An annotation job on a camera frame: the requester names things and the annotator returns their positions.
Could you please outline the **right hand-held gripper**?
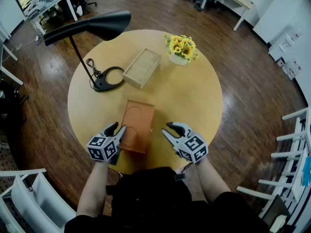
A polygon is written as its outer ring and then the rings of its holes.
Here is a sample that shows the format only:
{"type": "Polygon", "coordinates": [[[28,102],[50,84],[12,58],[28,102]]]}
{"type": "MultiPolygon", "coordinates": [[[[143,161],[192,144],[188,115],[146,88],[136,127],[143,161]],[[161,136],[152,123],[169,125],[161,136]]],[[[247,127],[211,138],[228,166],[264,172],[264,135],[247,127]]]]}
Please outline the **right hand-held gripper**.
{"type": "Polygon", "coordinates": [[[167,122],[166,125],[179,136],[176,137],[166,129],[162,129],[163,135],[174,147],[179,157],[195,164],[207,156],[206,141],[200,134],[193,131],[189,132],[189,126],[186,123],[167,122]]]}

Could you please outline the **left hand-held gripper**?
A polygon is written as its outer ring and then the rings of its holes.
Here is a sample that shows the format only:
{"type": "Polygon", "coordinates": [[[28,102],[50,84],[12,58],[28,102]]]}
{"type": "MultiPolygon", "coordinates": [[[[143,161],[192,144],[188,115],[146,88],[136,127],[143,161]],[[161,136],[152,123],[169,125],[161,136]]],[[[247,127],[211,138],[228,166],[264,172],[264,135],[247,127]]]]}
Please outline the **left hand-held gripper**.
{"type": "Polygon", "coordinates": [[[86,148],[92,160],[114,166],[117,164],[121,153],[119,145],[126,131],[126,126],[123,125],[117,133],[114,133],[118,125],[118,122],[108,125],[88,142],[86,148]]]}

